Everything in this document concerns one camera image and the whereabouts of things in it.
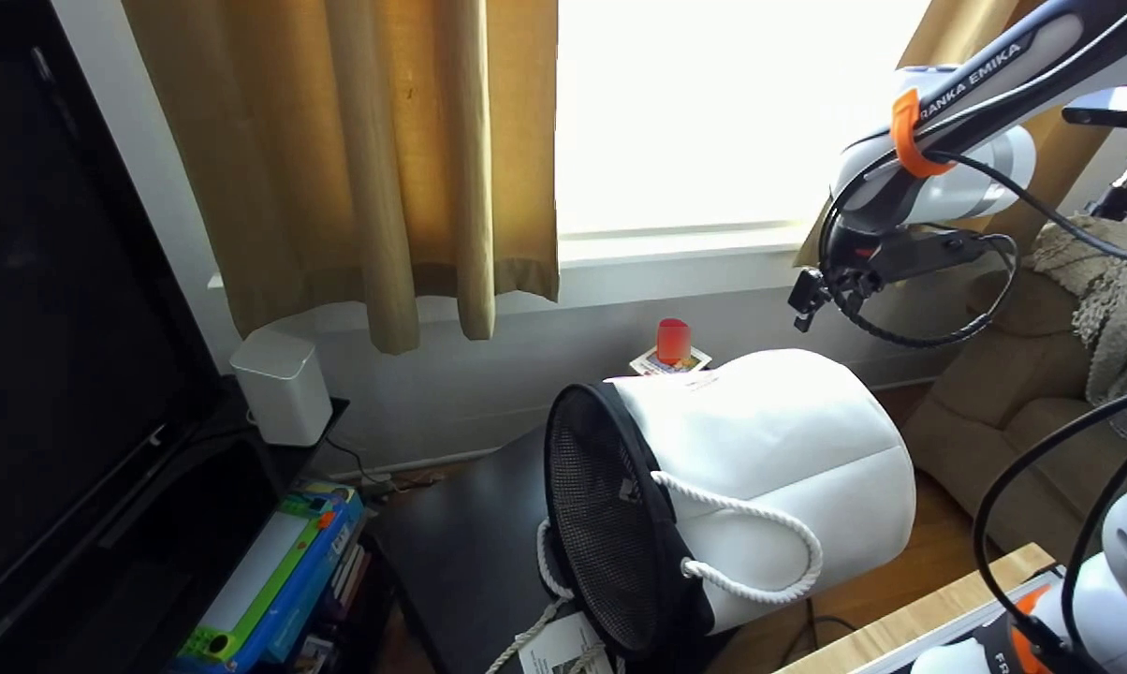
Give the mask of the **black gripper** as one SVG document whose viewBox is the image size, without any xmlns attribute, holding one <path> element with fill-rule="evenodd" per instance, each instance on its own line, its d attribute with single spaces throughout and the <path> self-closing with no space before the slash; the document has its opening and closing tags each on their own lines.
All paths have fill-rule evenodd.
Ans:
<svg viewBox="0 0 1127 674">
<path fill-rule="evenodd" d="M 872 264 L 877 249 L 877 236 L 822 232 L 821 262 L 802 264 L 787 296 L 792 324 L 809 334 L 817 314 L 835 304 L 854 324 L 872 329 L 865 304 L 883 289 L 883 276 Z"/>
</svg>

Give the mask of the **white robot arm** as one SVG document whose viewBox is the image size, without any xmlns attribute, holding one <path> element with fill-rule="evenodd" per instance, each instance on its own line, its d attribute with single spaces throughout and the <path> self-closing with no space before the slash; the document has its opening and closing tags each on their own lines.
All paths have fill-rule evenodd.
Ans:
<svg viewBox="0 0 1127 674">
<path fill-rule="evenodd" d="M 1016 268 L 1012 241 L 962 232 L 962 220 L 1029 200 L 1029 117 L 1108 86 L 1127 86 L 1127 0 L 1046 0 L 957 66 L 920 66 L 888 122 L 837 158 L 811 262 L 791 289 L 792 324 L 809 329 L 835 304 L 901 343 L 861 314 L 868 296 L 982 254 Z"/>
</svg>

